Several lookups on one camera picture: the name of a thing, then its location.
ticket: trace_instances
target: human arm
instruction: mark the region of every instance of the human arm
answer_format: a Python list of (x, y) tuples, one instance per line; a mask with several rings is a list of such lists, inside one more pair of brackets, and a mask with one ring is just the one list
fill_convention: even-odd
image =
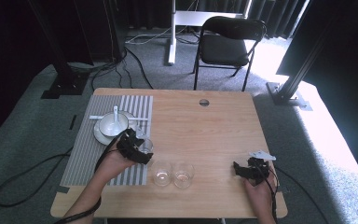
[[(114, 148), (116, 148), (116, 145), (111, 147), (111, 151), (106, 154), (88, 185), (64, 217), (70, 217), (91, 209), (100, 199), (106, 183), (122, 173), (127, 167), (135, 164), (134, 161), (123, 158), (120, 152), (114, 150)], [(94, 215), (91, 214), (71, 223), (92, 223), (93, 217)]]
[[(274, 175), (270, 174), (267, 181), (272, 189), (275, 189)], [(272, 195), (266, 181), (254, 186), (248, 179), (243, 179), (246, 193), (251, 203), (252, 209), (260, 224), (275, 224), (272, 216)]]

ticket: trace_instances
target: white tag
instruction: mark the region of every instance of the white tag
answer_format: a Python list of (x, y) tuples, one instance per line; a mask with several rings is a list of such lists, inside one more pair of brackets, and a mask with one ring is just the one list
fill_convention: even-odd
[(249, 155), (255, 157), (257, 159), (263, 159), (267, 161), (276, 161), (277, 159), (274, 156), (269, 155), (267, 152), (264, 151), (257, 151), (257, 152), (249, 152)]

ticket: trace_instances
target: black chair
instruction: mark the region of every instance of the black chair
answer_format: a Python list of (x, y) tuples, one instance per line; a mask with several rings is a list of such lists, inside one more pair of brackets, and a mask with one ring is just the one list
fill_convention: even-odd
[[(242, 87), (242, 91), (245, 91), (255, 56), (255, 47), (263, 39), (266, 31), (266, 24), (262, 21), (220, 16), (208, 19), (201, 28), (199, 47), (194, 62), (194, 90), (197, 89), (200, 67), (236, 69), (232, 75), (235, 77), (243, 66), (249, 64)], [(244, 40), (252, 40), (253, 45), (249, 50), (246, 49)], [(200, 65), (200, 60), (213, 66)]]

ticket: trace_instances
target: chair backrest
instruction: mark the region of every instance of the chair backrest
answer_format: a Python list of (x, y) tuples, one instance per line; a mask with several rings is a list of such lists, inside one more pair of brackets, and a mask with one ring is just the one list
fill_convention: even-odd
[(230, 39), (249, 39), (258, 42), (263, 39), (267, 28), (263, 21), (217, 16), (211, 17), (202, 25), (201, 35), (204, 31), (212, 31)]

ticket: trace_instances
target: white saucer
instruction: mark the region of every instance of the white saucer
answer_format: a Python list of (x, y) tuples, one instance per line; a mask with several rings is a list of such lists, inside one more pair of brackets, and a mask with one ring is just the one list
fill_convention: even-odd
[[(127, 118), (135, 118), (135, 116), (133, 116), (132, 113), (129, 113), (127, 111), (118, 111), (119, 114), (123, 114), (125, 115)], [(112, 142), (113, 138), (115, 138), (114, 136), (112, 137), (107, 137), (105, 135), (103, 135), (100, 131), (100, 122), (101, 120), (98, 119), (97, 122), (95, 122), (94, 125), (94, 136), (97, 139), (98, 142), (104, 144), (104, 145), (109, 145), (110, 142)], [(138, 121), (136, 120), (129, 120), (129, 128), (132, 128), (133, 130), (136, 131), (136, 126), (138, 125)]]

